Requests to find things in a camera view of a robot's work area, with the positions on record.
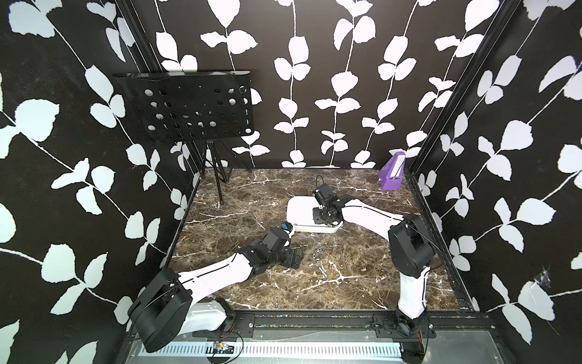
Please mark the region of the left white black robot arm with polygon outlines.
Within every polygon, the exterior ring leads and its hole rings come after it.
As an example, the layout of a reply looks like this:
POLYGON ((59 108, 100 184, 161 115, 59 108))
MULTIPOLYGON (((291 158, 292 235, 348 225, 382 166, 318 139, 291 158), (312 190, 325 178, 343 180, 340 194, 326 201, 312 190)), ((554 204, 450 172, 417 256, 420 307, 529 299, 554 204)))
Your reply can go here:
POLYGON ((285 222, 220 262, 182 273, 159 272, 127 311, 145 351, 154 353, 179 335, 222 329, 233 310, 222 299, 203 300, 275 265, 297 269, 304 253, 292 248, 294 233, 285 222))

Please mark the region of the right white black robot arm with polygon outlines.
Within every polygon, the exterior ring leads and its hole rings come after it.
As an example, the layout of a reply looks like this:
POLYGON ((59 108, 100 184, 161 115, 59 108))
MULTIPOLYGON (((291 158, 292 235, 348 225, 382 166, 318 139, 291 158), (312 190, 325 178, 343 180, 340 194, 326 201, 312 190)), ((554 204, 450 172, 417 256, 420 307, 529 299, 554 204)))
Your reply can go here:
POLYGON ((397 215, 374 208, 348 195, 338 195, 327 184, 313 191, 318 207, 316 224, 357 224, 389 244, 390 257, 400 273, 397 312, 408 320, 420 318, 426 310, 427 279, 436 249, 420 215, 397 215))

